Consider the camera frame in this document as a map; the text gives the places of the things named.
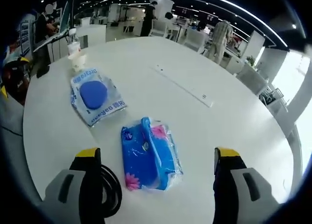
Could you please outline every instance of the tissue package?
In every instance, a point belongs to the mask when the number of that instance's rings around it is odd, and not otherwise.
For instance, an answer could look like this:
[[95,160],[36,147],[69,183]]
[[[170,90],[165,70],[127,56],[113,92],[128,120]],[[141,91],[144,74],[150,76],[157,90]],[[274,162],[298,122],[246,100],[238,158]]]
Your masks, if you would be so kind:
[[167,190],[183,174],[167,125],[144,117],[121,130],[126,187]]
[[[101,82],[105,86],[107,93],[105,93],[106,97],[103,105],[98,109],[91,109],[86,106],[81,96],[80,88],[84,83],[95,81]],[[93,126],[100,119],[126,107],[112,80],[95,68],[84,70],[75,75],[71,79],[71,87],[71,104],[88,126]]]

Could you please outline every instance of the white round table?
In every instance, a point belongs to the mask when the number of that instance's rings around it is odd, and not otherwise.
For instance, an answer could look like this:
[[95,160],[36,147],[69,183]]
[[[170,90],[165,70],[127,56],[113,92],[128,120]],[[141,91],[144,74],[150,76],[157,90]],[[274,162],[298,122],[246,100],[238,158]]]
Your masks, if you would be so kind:
[[[29,170],[42,198],[49,182],[68,169],[82,149],[101,148],[102,163],[123,187],[119,212],[106,223],[212,223],[214,148],[236,150],[284,202],[290,192],[293,156],[266,107],[226,70],[164,38],[134,38],[85,49],[87,66],[110,77],[128,107],[89,128],[70,104],[67,58],[33,77],[24,110],[24,146]],[[153,68],[161,67],[167,77]],[[203,92],[207,107],[188,91]],[[166,192],[125,188],[120,131],[144,116],[166,122],[177,145],[183,181]]]

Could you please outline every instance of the blue tissue pack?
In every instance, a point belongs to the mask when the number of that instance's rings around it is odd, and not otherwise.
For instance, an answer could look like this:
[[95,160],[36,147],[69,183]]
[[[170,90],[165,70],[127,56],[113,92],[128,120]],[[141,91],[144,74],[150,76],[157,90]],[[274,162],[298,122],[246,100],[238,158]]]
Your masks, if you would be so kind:
[[144,117],[121,130],[126,187],[167,190],[183,174],[167,125]]
[[126,107],[112,80],[95,68],[72,77],[71,88],[71,104],[88,126]]

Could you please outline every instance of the ceiling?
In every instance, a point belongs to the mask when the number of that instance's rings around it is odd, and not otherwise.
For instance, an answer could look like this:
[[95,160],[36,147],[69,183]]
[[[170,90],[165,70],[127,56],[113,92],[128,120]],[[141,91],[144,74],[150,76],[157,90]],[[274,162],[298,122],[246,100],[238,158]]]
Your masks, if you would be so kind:
[[[82,5],[83,2],[90,1],[90,3]],[[75,9],[79,10],[85,10],[86,8],[90,8],[92,5],[96,3],[101,2],[102,0],[75,0]],[[109,0],[101,5],[109,5],[112,2],[113,3],[124,3],[124,4],[130,4],[130,3],[142,3],[142,2],[149,2],[149,0]],[[304,43],[303,36],[302,36],[302,30],[300,30],[300,22],[298,22],[298,19],[296,18],[296,13],[290,13],[290,11],[293,10],[293,7],[288,7],[285,3],[285,0],[228,0],[245,10],[249,11],[250,13],[256,15],[259,19],[263,20],[266,24],[271,26],[270,22],[280,16],[280,15],[286,15],[286,20],[284,20],[282,23],[288,23],[289,25],[296,24],[298,25],[297,29],[293,29],[290,27],[290,29],[287,29],[286,31],[278,31],[278,35],[282,38],[282,40],[285,41],[285,43],[288,45],[286,47],[283,42],[274,35],[266,26],[264,26],[262,23],[260,23],[255,18],[251,17],[247,13],[243,12],[242,10],[228,4],[225,2],[222,2],[220,0],[172,0],[175,4],[173,9],[175,10],[174,13],[179,15],[179,7],[185,7],[190,10],[189,15],[191,17],[195,17],[195,15],[198,15],[199,10],[217,15],[218,18],[223,20],[228,20],[231,24],[236,26],[239,30],[236,30],[236,33],[240,36],[242,36],[245,39],[248,39],[247,35],[251,35],[251,33],[256,30],[258,33],[263,33],[265,36],[269,39],[266,39],[266,46],[276,44],[276,47],[279,49],[302,49],[302,45]],[[300,0],[290,0],[291,4],[295,6],[295,9],[298,12],[299,17],[309,15],[305,13],[304,10],[302,10]],[[213,20],[213,23],[217,23],[219,20],[215,18]],[[305,31],[309,31],[309,25],[308,23],[302,23],[303,27],[306,29]]]

